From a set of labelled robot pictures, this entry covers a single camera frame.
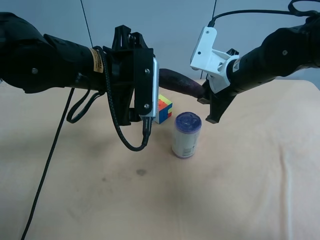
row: beige tablecloth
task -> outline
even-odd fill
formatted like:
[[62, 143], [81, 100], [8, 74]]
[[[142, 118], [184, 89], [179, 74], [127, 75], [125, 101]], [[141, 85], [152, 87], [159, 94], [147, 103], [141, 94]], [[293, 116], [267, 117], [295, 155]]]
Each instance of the beige tablecloth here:
[[[76, 90], [77, 101], [84, 94]], [[310, 240], [320, 236], [320, 91], [275, 80], [240, 94], [220, 123], [166, 90], [172, 117], [141, 152], [125, 148], [106, 97], [65, 123], [28, 240]], [[20, 239], [68, 89], [0, 84], [0, 239]], [[195, 155], [171, 151], [175, 117], [203, 120]], [[139, 145], [141, 123], [123, 127]]]

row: blue lid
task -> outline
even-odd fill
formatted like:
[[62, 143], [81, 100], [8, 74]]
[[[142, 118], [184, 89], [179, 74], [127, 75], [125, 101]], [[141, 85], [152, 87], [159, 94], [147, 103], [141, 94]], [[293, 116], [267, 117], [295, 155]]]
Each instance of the blue lid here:
[[193, 134], [201, 128], [202, 122], [193, 112], [183, 112], [175, 118], [176, 128], [184, 134]]

